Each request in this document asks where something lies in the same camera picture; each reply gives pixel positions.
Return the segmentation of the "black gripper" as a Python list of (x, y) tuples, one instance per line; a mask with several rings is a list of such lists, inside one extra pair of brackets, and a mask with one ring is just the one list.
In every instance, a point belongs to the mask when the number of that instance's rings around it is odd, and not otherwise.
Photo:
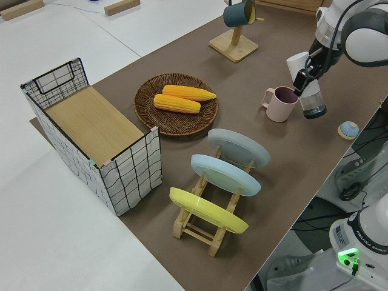
[[(341, 49), (334, 45), (332, 49), (322, 45), (319, 41), (313, 41), (310, 50), (310, 62), (307, 66), (307, 75), (310, 80), (319, 79), (325, 72), (335, 65), (343, 55)], [(293, 86), (296, 92), (303, 92), (307, 84), (306, 70), (301, 69), (297, 72), (293, 80)]]

